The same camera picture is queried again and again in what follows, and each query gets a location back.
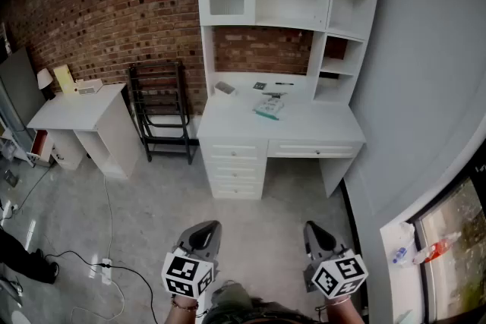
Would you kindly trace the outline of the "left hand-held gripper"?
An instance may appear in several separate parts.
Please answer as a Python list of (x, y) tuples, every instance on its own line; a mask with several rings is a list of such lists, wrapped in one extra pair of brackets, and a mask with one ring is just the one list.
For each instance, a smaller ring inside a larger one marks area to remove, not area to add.
[(173, 251), (166, 254), (162, 269), (165, 289), (198, 299), (215, 280), (221, 237), (222, 225), (217, 220), (186, 229)]

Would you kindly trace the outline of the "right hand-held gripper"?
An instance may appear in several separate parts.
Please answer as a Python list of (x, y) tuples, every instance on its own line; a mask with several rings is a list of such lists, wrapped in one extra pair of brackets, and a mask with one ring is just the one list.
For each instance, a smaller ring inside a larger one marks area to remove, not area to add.
[[(334, 235), (320, 227), (316, 222), (307, 221), (304, 227), (306, 254), (316, 259), (322, 252), (334, 252), (339, 248)], [(336, 299), (354, 294), (367, 279), (369, 273), (360, 254), (347, 249), (314, 260), (304, 271), (305, 286), (308, 292), (319, 291), (327, 299)]]

